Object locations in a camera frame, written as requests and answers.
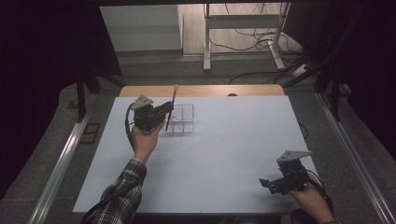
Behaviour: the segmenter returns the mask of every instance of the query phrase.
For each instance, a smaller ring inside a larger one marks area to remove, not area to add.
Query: person's arm
[[[304,190],[291,190],[288,194],[291,195],[300,207],[317,223],[342,223],[334,218],[326,201],[320,195],[319,190],[312,184],[307,183]]]
[[[158,135],[163,124],[164,122],[149,133],[133,127],[131,135],[134,139],[134,158],[128,162],[117,180],[107,187],[102,195],[102,200],[126,186],[131,186],[136,182],[139,184],[115,197],[106,206],[99,208],[96,211],[93,223],[119,224],[128,223],[132,220],[142,199],[142,185],[147,173],[145,163],[157,146]]]

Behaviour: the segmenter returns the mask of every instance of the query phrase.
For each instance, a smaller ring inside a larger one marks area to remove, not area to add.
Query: wooden table edge
[[[134,97],[145,94],[148,97],[172,97],[173,86],[126,86],[121,89],[120,97]],[[239,96],[285,95],[278,84],[260,85],[180,85],[177,96]]]

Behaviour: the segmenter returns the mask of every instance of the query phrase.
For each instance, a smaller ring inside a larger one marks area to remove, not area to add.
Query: metal frame
[[[64,150],[62,151],[62,154],[49,177],[49,181],[47,182],[47,185],[44,188],[37,205],[35,206],[35,210],[29,218],[29,224],[43,223],[46,219],[58,188],[61,186],[62,180],[64,179],[64,174],[67,171],[67,167],[73,158],[78,141],[84,132],[85,126],[87,125],[91,116],[91,111],[96,98],[96,94],[91,94],[89,96],[86,104],[87,113],[80,122],[76,123],[73,131],[71,132],[69,139],[64,146]]]
[[[350,141],[347,132],[343,128],[343,125],[332,115],[332,111],[329,109],[331,106],[326,98],[326,93],[317,93],[316,96],[318,97],[319,103],[325,112],[327,119],[332,125],[338,140],[342,144],[346,152],[346,156],[348,157],[352,167],[355,169],[361,184],[366,190],[376,212],[381,218],[382,223],[395,224],[395,217],[390,211],[388,203],[382,195],[378,185],[375,183],[361,161],[361,157],[359,156],[359,153],[353,143]]]
[[[285,65],[278,52],[278,41],[283,30],[286,15],[290,3],[286,3],[285,9],[279,15],[216,15],[210,16],[210,4],[206,4],[205,14],[205,50],[204,71],[210,71],[210,39],[211,29],[254,29],[254,28],[276,28],[274,41],[270,43],[270,50],[274,57],[278,70],[284,70]]]

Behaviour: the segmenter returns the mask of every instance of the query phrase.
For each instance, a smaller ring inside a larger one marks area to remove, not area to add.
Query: human hand
[[[311,179],[318,183],[317,179],[308,174]],[[311,216],[317,223],[335,221],[332,212],[319,190],[312,184],[307,183],[304,190],[291,190],[288,192],[300,207]]]
[[[146,163],[154,148],[157,146],[158,135],[163,128],[165,120],[151,132],[146,132],[134,126],[131,131],[134,139],[134,158]]]

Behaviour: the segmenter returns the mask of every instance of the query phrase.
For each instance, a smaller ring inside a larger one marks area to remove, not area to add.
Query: gray floor
[[[233,84],[259,84],[272,83],[274,76],[279,74],[276,73],[274,61],[269,54],[217,55],[213,58],[209,73],[203,71],[201,57],[186,57],[175,52],[122,53],[119,54],[119,61],[123,77],[118,79],[129,85],[228,84],[237,75],[262,72],[233,80]],[[291,78],[292,75],[286,74],[277,81],[282,83]],[[315,79],[308,78],[285,89],[285,93],[290,98],[297,120],[308,130],[306,143],[314,152],[312,157],[318,174],[334,200],[335,214],[346,223],[383,223],[318,102],[312,88]],[[106,126],[106,118],[114,98],[120,93],[119,86],[102,78],[99,80],[103,89],[89,120],[89,124],[100,123],[98,136],[95,139],[89,134],[82,136],[81,140],[85,143],[78,145],[45,223],[78,223],[82,217],[73,214],[71,210]],[[0,223],[26,223],[32,215],[77,120],[77,110],[70,107],[70,102],[76,100],[75,85],[61,92],[54,119],[33,156],[0,202]],[[363,163],[394,213],[395,160],[357,118],[347,104],[346,97],[340,99],[340,117]],[[282,222],[289,223],[287,218]]]

